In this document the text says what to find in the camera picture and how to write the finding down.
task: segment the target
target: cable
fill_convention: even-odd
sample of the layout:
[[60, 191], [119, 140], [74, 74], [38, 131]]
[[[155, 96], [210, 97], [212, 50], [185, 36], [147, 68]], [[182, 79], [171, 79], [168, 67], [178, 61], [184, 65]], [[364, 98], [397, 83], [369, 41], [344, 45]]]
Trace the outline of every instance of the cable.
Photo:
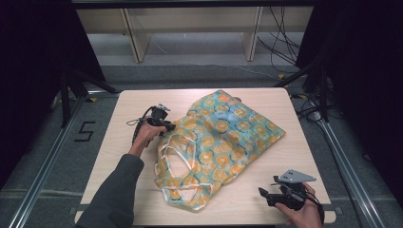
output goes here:
[[[273, 63], [273, 52], [275, 52], [276, 54], [278, 54], [278, 51], [273, 51], [273, 50], [275, 50], [275, 46], [276, 46], [277, 40], [283, 41], [283, 42], [285, 42], [285, 43], [287, 44], [287, 48], [288, 48], [288, 51], [289, 51], [290, 56], [291, 56], [291, 58], [289, 58], [290, 61], [287, 61], [287, 62], [289, 62], [290, 64], [294, 65], [294, 64], [296, 63], [296, 61], [295, 61], [295, 59], [294, 59], [293, 54], [294, 54], [294, 55], [296, 55], [296, 54], [295, 54], [294, 50], [292, 49], [292, 47], [291, 47], [291, 45], [290, 45], [290, 40], [288, 39], [287, 35], [285, 34], [285, 25], [284, 25], [284, 13], [285, 13], [285, 10], [284, 10], [284, 7], [281, 7], [281, 23], [280, 23], [280, 24], [278, 23], [278, 19], [277, 19], [276, 15], [273, 13], [273, 9], [272, 9], [271, 7], [270, 7], [269, 9], [270, 9], [270, 11], [272, 12], [273, 18], [275, 19], [276, 24], [277, 24], [277, 26], [278, 26], [278, 34], [277, 34], [276, 36], [274, 36], [274, 35], [272, 34], [272, 35], [276, 38], [276, 39], [275, 39], [275, 42], [273, 43], [273, 46], [272, 46], [272, 47], [268, 48], [269, 50], [271, 50], [271, 53], [270, 53], [270, 62], [271, 62], [271, 64], [272, 64], [272, 67], [273, 67], [275, 70], [279, 71], [279, 72], [295, 73], [295, 72], [280, 70], [280, 69], [276, 68], [275, 65], [274, 65], [274, 63]], [[284, 40], [281, 40], [280, 38], [278, 38], [280, 34], [282, 34], [282, 36], [284, 37]]]
[[[317, 98], [318, 98], [318, 97], [319, 97], [319, 95], [312, 96], [311, 99], [310, 99], [310, 101], [317, 107], [318, 110], [320, 110], [322, 107], [321, 107], [320, 104], [317, 102]], [[337, 105], [335, 104], [336, 102], [333, 101], [333, 99], [332, 99], [333, 94], [331, 93], [331, 90], [330, 90], [330, 89], [327, 89], [327, 91], [326, 91], [326, 97], [328, 98], [330, 104], [327, 104], [324, 108], [326, 108], [326, 110], [330, 110], [330, 109], [337, 108]], [[333, 117], [333, 118], [335, 118], [335, 119], [340, 119], [340, 120], [341, 120], [341, 119], [344, 119], [343, 117], [337, 117], [337, 116], [331, 115], [329, 112], [327, 112], [326, 114], [327, 114], [329, 117]]]
[[315, 112], [317, 112], [317, 111], [320, 110], [317, 105], [314, 105], [314, 106], [312, 106], [312, 107], [303, 109], [303, 107], [304, 107], [307, 103], [309, 103], [309, 102], [315, 103], [315, 102], [313, 102], [313, 101], [315, 100], [315, 97], [316, 97], [316, 96], [317, 96], [317, 95], [312, 95], [312, 94], [308, 95], [308, 99], [304, 102], [304, 104], [302, 104], [302, 107], [301, 107], [300, 111], [297, 112], [297, 115], [300, 115], [300, 116], [301, 116], [301, 117], [299, 117], [299, 119], [302, 119], [303, 117], [305, 117], [305, 119], [306, 119], [309, 123], [317, 123], [317, 122], [319, 122], [319, 121], [322, 120], [321, 117], [320, 117], [318, 120], [314, 120], [314, 119], [311, 119], [311, 118], [309, 117], [311, 114], [313, 114], [313, 113], [315, 113]]
[[228, 68], [238, 68], [238, 69], [241, 69], [241, 70], [243, 70], [243, 71], [245, 71], [245, 72], [250, 72], [250, 73], [254, 73], [254, 74], [261, 74], [261, 75], [266, 75], [266, 76], [269, 76], [269, 77], [271, 77], [271, 78], [273, 78], [273, 79], [275, 79], [275, 80], [277, 80], [277, 81], [281, 81], [280, 78], [278, 78], [278, 77], [276, 77], [276, 76], [273, 76], [273, 75], [271, 75], [271, 74], [267, 74], [267, 73], [262, 73], [262, 72], [257, 72], [257, 71], [245, 69], [245, 68], [242, 68], [242, 67], [240, 67], [240, 66], [229, 66], [229, 65], [210, 65], [210, 66], [228, 67]]
[[[276, 36], [273, 35], [272, 32], [269, 32], [269, 34], [272, 35], [274, 38], [276, 38]], [[278, 40], [281, 41], [282, 43], [286, 43], [286, 44], [287, 44], [287, 41], [285, 41], [285, 40], [282, 40], [282, 39], [280, 39], [280, 38], [278, 38]], [[297, 44], [295, 44], [295, 43], [292, 42], [292, 41], [291, 41], [291, 44], [290, 44], [290, 45], [291, 45], [291, 46], [294, 46], [294, 47], [296, 47], [296, 48], [300, 48], [300, 45], [297, 45]]]
[[143, 122], [145, 121], [145, 117], [146, 117], [147, 113], [148, 113], [150, 110], [152, 110], [154, 107], [155, 107], [155, 106], [149, 107], [149, 108], [146, 110], [146, 112], [143, 114], [143, 116], [142, 116], [141, 118], [139, 118], [138, 120], [133, 120], [133, 121], [126, 122], [127, 125], [133, 125], [133, 124], [131, 124], [132, 122], [134, 122], [134, 124], [137, 123], [136, 129], [134, 130], [133, 139], [131, 140], [131, 143], [132, 143], [132, 144], [134, 143], [134, 140], [136, 140], [137, 135], [139, 134], [140, 127], [142, 126]]
[[292, 188], [290, 188], [290, 187], [287, 186], [286, 184], [280, 184], [280, 185], [281, 185], [282, 187], [287, 188], [287, 192], [289, 192], [289, 194], [290, 194], [289, 196], [291, 196], [292, 198], [294, 198], [294, 199], [296, 199], [296, 200], [299, 200], [299, 201], [306, 201], [306, 200], [309, 200], [309, 201], [313, 202], [313, 203], [317, 206], [317, 212], [319, 213], [320, 222], [321, 222], [322, 225], [323, 225], [324, 220], [325, 220], [325, 212], [324, 212], [324, 210], [323, 210], [323, 205], [320, 203], [319, 199], [317, 199], [317, 197], [316, 197], [314, 194], [308, 192], [308, 191], [305, 189], [306, 195], [303, 195], [303, 194], [300, 193], [300, 192], [294, 191]]
[[[328, 83], [326, 85], [327, 87], [327, 98], [329, 99], [329, 102], [334, 106], [334, 107], [338, 107], [337, 105], [337, 100], [336, 100], [336, 95], [335, 95], [335, 91], [333, 90], [333, 81], [328, 78]], [[343, 120], [344, 119], [344, 115], [343, 113], [340, 111], [340, 116], [334, 116], [330, 113], [328, 113], [328, 116], [333, 117], [335, 119], [339, 119], [339, 120]]]
[[258, 40], [263, 44], [263, 46], [264, 46], [265, 48], [269, 49], [269, 50], [272, 51], [272, 52], [275, 52], [275, 54], [276, 54], [278, 57], [280, 57], [281, 59], [287, 61], [289, 64], [292, 64], [292, 65], [294, 64], [294, 62], [292, 62], [292, 61], [293, 61], [292, 58], [286, 56], [285, 54], [279, 52], [279, 51], [276, 50], [276, 49], [273, 49], [273, 48], [269, 47], [268, 45], [266, 45], [266, 44], [260, 39], [260, 37], [258, 37]]

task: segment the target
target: wooden table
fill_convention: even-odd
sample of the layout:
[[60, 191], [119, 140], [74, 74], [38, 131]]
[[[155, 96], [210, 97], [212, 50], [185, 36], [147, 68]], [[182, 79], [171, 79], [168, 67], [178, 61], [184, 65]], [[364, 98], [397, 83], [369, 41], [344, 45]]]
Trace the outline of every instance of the wooden table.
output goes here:
[[[119, 159], [130, 148], [135, 126], [126, 122], [143, 116], [152, 105], [159, 103], [171, 109], [166, 118], [178, 120], [185, 115], [193, 102], [216, 89], [128, 90], [121, 93], [109, 123], [99, 155], [94, 164], [84, 193], [82, 204], [89, 204], [96, 191], [114, 170]], [[269, 207], [259, 194], [258, 187], [279, 193], [278, 186], [271, 186], [273, 176], [295, 169], [314, 176], [310, 182], [323, 204], [330, 200], [297, 115], [289, 96], [283, 88], [225, 88], [224, 91], [284, 129], [287, 134], [271, 146], [258, 159], [250, 163], [236, 179], [223, 186], [200, 212], [189, 212], [172, 207], [164, 200], [163, 193], [154, 185], [154, 164], [157, 158], [157, 142], [154, 141], [142, 154], [145, 163], [137, 183], [134, 206], [134, 225], [260, 225], [281, 224], [287, 217], [274, 207]], [[79, 211], [75, 220], [81, 216]], [[327, 211], [325, 222], [336, 219], [333, 211]]]

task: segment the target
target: human hand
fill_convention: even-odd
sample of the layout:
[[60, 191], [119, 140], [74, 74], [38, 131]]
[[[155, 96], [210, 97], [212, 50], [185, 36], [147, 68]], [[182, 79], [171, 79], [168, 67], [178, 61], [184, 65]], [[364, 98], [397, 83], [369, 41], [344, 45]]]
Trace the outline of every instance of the human hand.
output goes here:
[[[308, 183], [304, 182], [303, 185], [305, 186], [306, 190], [310, 193], [308, 194], [308, 197], [310, 197], [309, 195], [311, 196], [315, 195], [315, 189], [313, 189]], [[295, 224], [296, 227], [298, 228], [322, 227], [319, 212], [317, 211], [317, 205], [308, 199], [305, 200], [303, 207], [298, 211], [294, 211], [288, 208], [286, 205], [279, 202], [276, 203], [275, 206], [276, 208], [279, 209], [280, 212], [284, 213], [286, 216], [290, 218], [285, 222], [286, 225]]]
[[148, 143], [152, 141], [155, 136], [160, 134], [160, 132], [166, 132], [166, 127], [153, 126], [147, 121], [144, 121], [128, 153], [140, 157], [143, 149], [145, 149], [148, 146]]

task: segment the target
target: sleeve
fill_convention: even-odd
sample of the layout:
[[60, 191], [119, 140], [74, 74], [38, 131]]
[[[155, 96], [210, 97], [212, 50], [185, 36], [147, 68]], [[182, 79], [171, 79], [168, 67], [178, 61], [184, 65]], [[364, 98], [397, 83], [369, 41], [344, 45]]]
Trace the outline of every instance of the sleeve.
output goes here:
[[136, 183], [143, 167], [139, 157], [123, 155], [80, 216], [76, 227], [131, 227]]

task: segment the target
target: floor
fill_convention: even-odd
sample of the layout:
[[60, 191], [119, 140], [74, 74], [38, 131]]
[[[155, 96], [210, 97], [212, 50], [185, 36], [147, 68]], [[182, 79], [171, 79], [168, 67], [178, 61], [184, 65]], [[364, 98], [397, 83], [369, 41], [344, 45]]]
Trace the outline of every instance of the floor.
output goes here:
[[[290, 33], [288, 36], [298, 44], [303, 33]], [[130, 44], [125, 35], [102, 34], [88, 35], [88, 37], [106, 75], [106, 81], [120, 89], [272, 86], [278, 81], [278, 76], [289, 75], [290, 72], [297, 70], [287, 61], [272, 55], [262, 43], [257, 43], [254, 61], [245, 61], [240, 34], [237, 33], [154, 34], [144, 61], [140, 64], [134, 63]], [[269, 46], [272, 46], [275, 41], [270, 33], [260, 34], [259, 38]], [[295, 58], [289, 53], [287, 46], [281, 42], [277, 44], [279, 45], [276, 49], [282, 53], [288, 53], [287, 57]], [[223, 78], [208, 84], [204, 81], [205, 74], [213, 78], [223, 75]], [[195, 81], [186, 81], [185, 78], [190, 77], [189, 75], [194, 76], [195, 78], [192, 79]], [[242, 78], [243, 81], [233, 82], [240, 80], [237, 78], [239, 75], [245, 75], [243, 77], [247, 77], [247, 80]], [[301, 78], [292, 83], [288, 87], [290, 93], [301, 94], [303, 80], [304, 78]], [[73, 226], [75, 210], [80, 203], [106, 132], [107, 123], [118, 99], [117, 95], [96, 93], [100, 90], [96, 86], [87, 85], [87, 88], [94, 93], [90, 96], [91, 99], [81, 101], [81, 105], [75, 110], [75, 121], [62, 140], [60, 139], [62, 137], [60, 135], [61, 105], [59, 99], [55, 100], [55, 106], [52, 112], [49, 112], [41, 134], [38, 134], [31, 147], [31, 152], [22, 158], [1, 191], [0, 227], [10, 224], [13, 214], [17, 212], [22, 199], [50, 154], [49, 151], [55, 150], [54, 142], [57, 141], [62, 142], [61, 149], [40, 187], [37, 201], [26, 212], [29, 216], [24, 223], [25, 227]], [[310, 105], [308, 100], [303, 98], [292, 101], [296, 110]], [[71, 97], [73, 105], [79, 102], [74, 100], [73, 96]], [[326, 227], [360, 227], [356, 214], [359, 214], [361, 227], [374, 227], [373, 222], [369, 221], [371, 216], [362, 210], [364, 206], [359, 203], [359, 198], [354, 194], [354, 185], [348, 181], [344, 183], [344, 179], [339, 175], [335, 160], [331, 156], [331, 147], [321, 130], [324, 127], [311, 123], [309, 120], [301, 118], [300, 123], [337, 212], [336, 222]], [[378, 227], [382, 227], [382, 224], [383, 227], [401, 227], [402, 209], [387, 186], [383, 184], [371, 162], [362, 157], [365, 151], [348, 123], [342, 119], [342, 113], [337, 109], [331, 110], [330, 126], [346, 154], [348, 163], [357, 175], [364, 193], [368, 195], [379, 214], [381, 225]], [[78, 141], [87, 137], [87, 135], [79, 134], [83, 127], [85, 130], [93, 131], [91, 143]], [[352, 192], [355, 204], [352, 204], [349, 192]]]

